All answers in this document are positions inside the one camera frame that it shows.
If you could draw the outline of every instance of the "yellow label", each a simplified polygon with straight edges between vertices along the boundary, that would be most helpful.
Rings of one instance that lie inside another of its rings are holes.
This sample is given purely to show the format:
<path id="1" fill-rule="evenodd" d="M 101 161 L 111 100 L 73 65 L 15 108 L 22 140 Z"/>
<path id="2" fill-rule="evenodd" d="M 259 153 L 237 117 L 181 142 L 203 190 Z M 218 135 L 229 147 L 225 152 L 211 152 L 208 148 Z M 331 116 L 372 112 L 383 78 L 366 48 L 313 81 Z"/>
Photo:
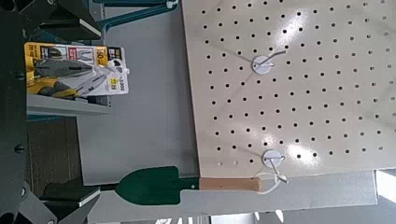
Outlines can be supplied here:
<path id="1" fill-rule="evenodd" d="M 107 47 L 96 47 L 96 59 L 98 64 L 107 66 L 108 63 Z"/>

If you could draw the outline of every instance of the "wooden surface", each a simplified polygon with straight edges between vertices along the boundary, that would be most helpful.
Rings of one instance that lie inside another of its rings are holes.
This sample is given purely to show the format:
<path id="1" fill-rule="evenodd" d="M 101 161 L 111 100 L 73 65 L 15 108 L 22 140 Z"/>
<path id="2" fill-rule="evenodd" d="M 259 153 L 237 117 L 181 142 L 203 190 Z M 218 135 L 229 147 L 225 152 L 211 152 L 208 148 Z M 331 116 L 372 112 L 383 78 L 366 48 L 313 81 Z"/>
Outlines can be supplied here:
<path id="1" fill-rule="evenodd" d="M 27 181 L 41 196 L 50 183 L 81 177 L 77 123 L 74 118 L 28 122 Z"/>
<path id="2" fill-rule="evenodd" d="M 200 178 L 199 188 L 206 190 L 261 191 L 262 182 L 255 178 Z"/>

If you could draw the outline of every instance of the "metal shelf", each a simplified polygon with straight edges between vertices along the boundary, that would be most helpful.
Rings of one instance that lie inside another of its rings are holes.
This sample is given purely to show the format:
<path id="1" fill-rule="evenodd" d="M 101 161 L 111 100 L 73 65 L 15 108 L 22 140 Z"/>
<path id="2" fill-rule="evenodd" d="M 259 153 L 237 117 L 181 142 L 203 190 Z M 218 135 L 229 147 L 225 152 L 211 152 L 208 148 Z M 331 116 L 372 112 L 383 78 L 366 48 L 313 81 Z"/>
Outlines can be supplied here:
<path id="1" fill-rule="evenodd" d="M 110 106 L 27 94 L 28 115 L 92 116 L 110 113 Z"/>

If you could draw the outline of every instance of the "wooden handle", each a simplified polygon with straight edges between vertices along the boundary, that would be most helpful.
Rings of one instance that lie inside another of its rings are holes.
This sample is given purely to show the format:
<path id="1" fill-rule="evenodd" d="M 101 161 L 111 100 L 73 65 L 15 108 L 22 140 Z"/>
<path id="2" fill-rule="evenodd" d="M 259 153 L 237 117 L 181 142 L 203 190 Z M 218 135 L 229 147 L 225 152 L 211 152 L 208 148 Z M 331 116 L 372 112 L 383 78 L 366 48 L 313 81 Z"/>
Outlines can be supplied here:
<path id="1" fill-rule="evenodd" d="M 199 188 L 206 190 L 261 191 L 262 181 L 254 178 L 200 178 Z"/>

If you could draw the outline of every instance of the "white wall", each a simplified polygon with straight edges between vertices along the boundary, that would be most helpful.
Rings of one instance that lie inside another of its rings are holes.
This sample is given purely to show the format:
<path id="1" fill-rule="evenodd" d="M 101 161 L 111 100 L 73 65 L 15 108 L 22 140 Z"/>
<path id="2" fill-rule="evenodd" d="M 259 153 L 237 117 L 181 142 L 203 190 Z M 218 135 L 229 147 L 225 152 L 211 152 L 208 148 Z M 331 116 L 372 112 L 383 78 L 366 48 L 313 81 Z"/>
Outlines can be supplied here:
<path id="1" fill-rule="evenodd" d="M 394 224 L 396 203 L 379 197 L 378 205 L 284 211 L 285 224 Z M 275 213 L 261 214 L 261 224 L 281 224 Z"/>

